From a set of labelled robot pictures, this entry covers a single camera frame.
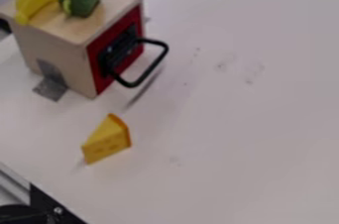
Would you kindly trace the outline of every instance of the smudge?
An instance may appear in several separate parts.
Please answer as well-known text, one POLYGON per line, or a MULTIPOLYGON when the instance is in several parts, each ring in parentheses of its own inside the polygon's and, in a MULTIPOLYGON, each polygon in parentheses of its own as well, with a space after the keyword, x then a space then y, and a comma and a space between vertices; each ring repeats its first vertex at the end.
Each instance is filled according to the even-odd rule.
POLYGON ((219 61, 216 66, 215 66, 215 69, 217 71, 221 71, 221 72, 226 72, 227 71, 227 62, 222 60, 222 61, 219 61))

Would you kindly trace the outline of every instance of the red panel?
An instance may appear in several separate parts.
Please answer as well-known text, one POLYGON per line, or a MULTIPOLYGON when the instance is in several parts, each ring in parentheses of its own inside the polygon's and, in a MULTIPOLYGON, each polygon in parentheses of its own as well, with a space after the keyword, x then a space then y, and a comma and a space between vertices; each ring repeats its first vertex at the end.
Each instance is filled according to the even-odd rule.
MULTIPOLYGON (((100 74, 100 68, 98 64, 98 55, 102 50, 104 50, 117 36, 120 35, 124 30, 126 30, 132 24, 136 24, 138 36, 143 36, 143 28, 142 28, 142 14, 141 7, 137 6, 133 10, 131 10, 126 16, 124 16, 119 22, 114 24, 111 28, 109 28, 105 33, 103 33, 100 37, 94 40, 87 47, 88 57, 90 66, 92 69, 93 79, 95 83, 96 92, 100 94, 107 86, 109 86, 112 81, 112 76, 102 77, 100 74)), ((121 65, 116 68, 118 73, 122 73, 128 66, 134 62, 136 58, 144 51, 144 47, 139 45, 133 53, 128 56, 121 65)))

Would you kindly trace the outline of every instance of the yellow cheese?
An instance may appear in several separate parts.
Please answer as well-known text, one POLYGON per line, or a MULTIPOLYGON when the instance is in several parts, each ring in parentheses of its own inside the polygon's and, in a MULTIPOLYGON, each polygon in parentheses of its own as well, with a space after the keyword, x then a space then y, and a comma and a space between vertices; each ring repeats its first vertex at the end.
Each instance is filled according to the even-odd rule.
POLYGON ((99 127, 82 145, 85 161, 93 164, 101 159, 131 147, 131 139, 126 124, 113 114, 109 114, 99 127))

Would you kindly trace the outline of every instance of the black handle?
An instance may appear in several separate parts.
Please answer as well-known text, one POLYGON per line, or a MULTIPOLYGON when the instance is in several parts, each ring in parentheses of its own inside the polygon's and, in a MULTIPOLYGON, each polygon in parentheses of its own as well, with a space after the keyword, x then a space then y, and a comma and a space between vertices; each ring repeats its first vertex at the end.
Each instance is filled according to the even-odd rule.
POLYGON ((113 68, 110 70, 110 74, 123 86, 133 88, 139 86, 141 83, 144 82, 144 80, 151 74, 151 72, 158 66, 158 64, 164 59, 164 57, 169 52, 170 48, 169 46, 161 41, 157 40, 151 40, 151 39, 145 39, 145 38, 139 38, 136 40, 137 44, 149 44, 154 46, 159 46, 163 48, 163 51, 161 54, 152 62, 152 64, 144 71, 144 73, 135 81, 129 82, 123 79, 118 73, 114 71, 113 68))

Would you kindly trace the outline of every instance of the wooden lid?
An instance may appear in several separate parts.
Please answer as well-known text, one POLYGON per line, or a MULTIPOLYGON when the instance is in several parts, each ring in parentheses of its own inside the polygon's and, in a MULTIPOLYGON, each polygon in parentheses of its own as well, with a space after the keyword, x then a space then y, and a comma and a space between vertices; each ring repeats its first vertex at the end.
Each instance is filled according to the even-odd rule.
MULTIPOLYGON (((11 24, 16 24, 14 1, 0 7, 0 16, 11 21, 11 24)), ((58 2, 53 2, 33 16, 24 28, 39 29, 74 45, 87 45, 141 1, 101 0, 93 14, 86 19, 67 16, 58 2)))

